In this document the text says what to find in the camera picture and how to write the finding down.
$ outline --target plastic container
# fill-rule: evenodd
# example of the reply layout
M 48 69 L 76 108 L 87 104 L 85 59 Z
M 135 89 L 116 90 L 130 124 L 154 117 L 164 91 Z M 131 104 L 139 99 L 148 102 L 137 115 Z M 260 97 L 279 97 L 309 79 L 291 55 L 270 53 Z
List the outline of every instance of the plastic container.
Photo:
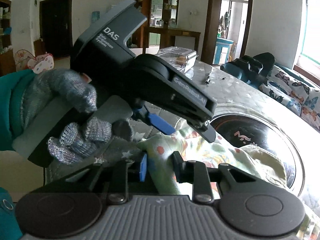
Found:
M 156 54 L 182 73 L 187 72 L 196 62 L 197 52 L 193 49 L 168 47 L 160 49 Z

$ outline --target gloved hand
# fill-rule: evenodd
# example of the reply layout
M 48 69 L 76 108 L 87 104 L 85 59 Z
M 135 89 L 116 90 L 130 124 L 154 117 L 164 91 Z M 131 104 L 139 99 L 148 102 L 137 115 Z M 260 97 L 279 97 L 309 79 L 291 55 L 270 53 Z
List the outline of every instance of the gloved hand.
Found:
M 56 95 L 64 97 L 80 113 L 97 110 L 95 88 L 77 72 L 69 69 L 45 71 L 36 75 L 23 93 L 20 114 L 24 130 Z
M 93 155 L 102 145 L 110 141 L 112 136 L 119 136 L 132 141 L 132 128 L 127 120 L 119 120 L 113 124 L 92 117 L 81 129 L 77 123 L 68 124 L 60 138 L 50 137 L 48 150 L 58 161 L 72 164 Z

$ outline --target pen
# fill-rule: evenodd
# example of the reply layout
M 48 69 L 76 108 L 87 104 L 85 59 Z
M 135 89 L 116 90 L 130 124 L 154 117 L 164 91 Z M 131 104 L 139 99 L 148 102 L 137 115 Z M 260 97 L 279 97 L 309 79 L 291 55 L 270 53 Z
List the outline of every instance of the pen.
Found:
M 205 81 L 206 84 L 209 84 L 209 83 L 210 83 L 210 75 L 211 75 L 211 72 L 209 73 L 209 75 L 208 75 L 208 77 L 207 77 L 207 79 L 206 79 L 206 81 Z

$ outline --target screw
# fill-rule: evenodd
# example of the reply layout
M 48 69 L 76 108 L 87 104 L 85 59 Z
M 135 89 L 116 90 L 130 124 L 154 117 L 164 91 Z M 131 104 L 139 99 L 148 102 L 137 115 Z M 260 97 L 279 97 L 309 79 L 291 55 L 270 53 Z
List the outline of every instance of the screw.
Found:
M 114 203 L 119 203 L 119 202 L 124 201 L 124 196 L 121 194 L 110 194 L 109 200 Z
M 207 194 L 199 194 L 199 195 L 196 195 L 196 200 L 201 203 L 206 203 L 206 202 L 211 201 L 212 198 L 210 195 L 207 195 Z

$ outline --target floral fabric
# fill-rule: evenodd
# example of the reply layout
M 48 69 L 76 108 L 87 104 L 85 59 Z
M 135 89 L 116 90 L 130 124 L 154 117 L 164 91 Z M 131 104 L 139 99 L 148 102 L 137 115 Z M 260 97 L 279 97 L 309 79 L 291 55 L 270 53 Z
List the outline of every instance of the floral fabric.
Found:
M 286 187 L 286 173 L 283 163 L 272 153 L 255 145 L 233 147 L 217 133 L 215 142 L 208 143 L 190 127 L 173 135 L 157 134 L 148 140 L 140 141 L 137 147 L 148 153 L 148 170 L 152 180 L 162 195 L 192 196 L 192 184 L 178 184 L 169 156 L 179 151 L 183 160 L 196 160 L 207 167 L 217 168 L 220 163 L 229 163 L 247 173 L 279 187 Z M 215 199 L 220 198 L 216 183 L 211 183 Z M 306 205 L 306 215 L 297 233 L 299 239 L 317 239 L 319 218 Z
M 278 101 L 320 132 L 320 91 L 274 65 L 259 90 Z

